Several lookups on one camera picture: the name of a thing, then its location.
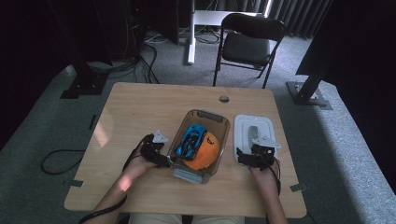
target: wooden table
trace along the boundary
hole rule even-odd
[[[230,101],[222,103],[220,96]],[[75,177],[84,183],[81,188],[70,187],[64,206],[75,211],[92,210],[146,134],[161,130],[169,139],[162,149],[166,155],[182,120],[192,109],[220,114],[231,122],[217,173],[207,184],[193,184],[174,177],[174,169],[150,169],[136,181],[121,211],[264,217],[266,208],[251,174],[233,158],[233,120],[238,114],[246,114],[273,122],[276,141],[282,146],[278,151],[280,200],[287,217],[305,216],[302,193],[290,189],[298,179],[271,91],[135,83],[114,85]]]

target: plastic bin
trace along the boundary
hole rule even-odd
[[[213,133],[219,140],[219,155],[216,160],[208,167],[202,170],[193,170],[186,166],[180,158],[175,154],[175,150],[181,143],[184,133],[192,124],[202,124],[206,129]],[[204,184],[207,183],[219,168],[221,156],[224,151],[225,143],[227,142],[228,131],[230,130],[230,121],[221,115],[214,114],[204,110],[191,110],[187,113],[180,128],[177,131],[174,141],[169,148],[167,159],[169,163],[174,166],[174,176],[185,179],[187,181]]]

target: person's leg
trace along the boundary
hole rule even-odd
[[[129,224],[182,224],[181,215],[131,213]]]
[[[245,217],[194,216],[191,224],[245,224]]]

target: table leg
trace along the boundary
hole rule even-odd
[[[195,58],[195,0],[191,0],[191,34],[190,34],[190,47],[189,47],[189,59],[188,64],[194,64]]]

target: black chair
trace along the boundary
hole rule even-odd
[[[277,47],[285,35],[285,30],[286,26],[282,21],[260,16],[253,17],[242,13],[227,15],[221,23],[213,86],[216,86],[216,79],[221,64],[261,71],[257,78],[262,76],[263,71],[269,64],[262,85],[264,89],[276,56]],[[272,49],[270,40],[274,41],[271,44],[275,44]],[[250,67],[241,65],[241,63],[249,64]]]

